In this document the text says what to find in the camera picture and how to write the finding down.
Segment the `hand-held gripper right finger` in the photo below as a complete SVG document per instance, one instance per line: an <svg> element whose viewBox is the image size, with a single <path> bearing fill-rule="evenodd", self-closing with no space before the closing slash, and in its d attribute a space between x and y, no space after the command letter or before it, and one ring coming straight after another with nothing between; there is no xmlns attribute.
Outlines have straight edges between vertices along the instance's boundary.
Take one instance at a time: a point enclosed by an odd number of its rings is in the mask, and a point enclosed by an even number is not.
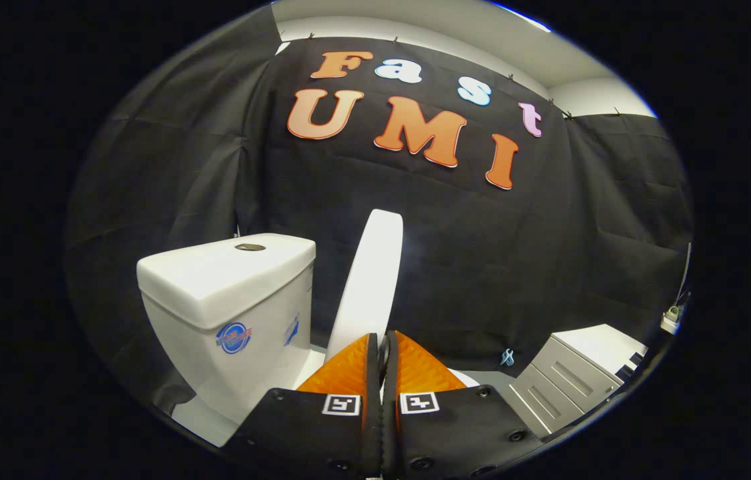
<svg viewBox="0 0 751 480"><path fill-rule="evenodd" d="M493 479L542 447L492 385L467 386L399 331L384 340L384 479Z"/></svg>

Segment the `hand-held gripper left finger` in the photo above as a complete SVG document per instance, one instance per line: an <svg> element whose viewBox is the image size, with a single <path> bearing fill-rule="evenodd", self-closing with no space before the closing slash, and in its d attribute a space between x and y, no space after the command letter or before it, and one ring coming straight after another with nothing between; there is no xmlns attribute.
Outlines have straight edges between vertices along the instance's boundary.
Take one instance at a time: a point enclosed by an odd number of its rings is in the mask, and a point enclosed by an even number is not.
<svg viewBox="0 0 751 480"><path fill-rule="evenodd" d="M298 389L269 389L222 448L251 479L367 479L381 474L377 335L346 346Z"/></svg>

